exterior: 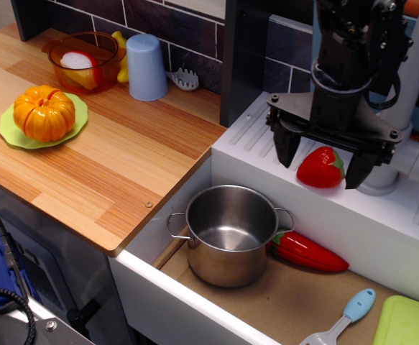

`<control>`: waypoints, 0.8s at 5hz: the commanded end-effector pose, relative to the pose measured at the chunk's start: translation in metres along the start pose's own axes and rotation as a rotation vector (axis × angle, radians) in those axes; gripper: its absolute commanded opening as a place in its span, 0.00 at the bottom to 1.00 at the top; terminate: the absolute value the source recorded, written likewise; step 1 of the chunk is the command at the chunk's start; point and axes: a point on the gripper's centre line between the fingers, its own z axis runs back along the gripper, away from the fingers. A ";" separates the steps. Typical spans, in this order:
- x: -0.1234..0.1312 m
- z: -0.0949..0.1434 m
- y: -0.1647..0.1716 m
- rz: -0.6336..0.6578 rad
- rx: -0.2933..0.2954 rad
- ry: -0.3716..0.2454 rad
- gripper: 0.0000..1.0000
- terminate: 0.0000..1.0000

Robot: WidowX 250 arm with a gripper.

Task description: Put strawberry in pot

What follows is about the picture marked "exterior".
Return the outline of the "black metal gripper body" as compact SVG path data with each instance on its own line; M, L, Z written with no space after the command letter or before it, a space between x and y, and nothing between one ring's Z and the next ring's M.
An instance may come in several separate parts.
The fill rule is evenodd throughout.
M267 124L351 153L371 152L375 166L388 164L402 141L399 129L376 115L365 99L369 81L354 88L338 84L315 61L314 90L306 93L273 93L267 100Z

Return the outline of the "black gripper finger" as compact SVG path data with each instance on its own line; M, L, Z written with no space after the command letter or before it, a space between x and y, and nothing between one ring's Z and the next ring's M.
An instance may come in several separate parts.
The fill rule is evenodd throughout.
M277 158L282 165L289 168L298 150L300 135L290 133L281 126L275 126L273 133Z
M346 189L357 189L377 163L378 156L371 152L357 152L346 171Z

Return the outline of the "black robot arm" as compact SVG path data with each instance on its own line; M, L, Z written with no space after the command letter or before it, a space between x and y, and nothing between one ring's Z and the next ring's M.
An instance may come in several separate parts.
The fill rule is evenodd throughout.
M400 64L413 41L404 1L317 1L321 47L314 89L274 93L267 124L278 160L289 167L303 137L351 152L346 187L358 188L373 167L390 163L401 131L375 114L397 103Z

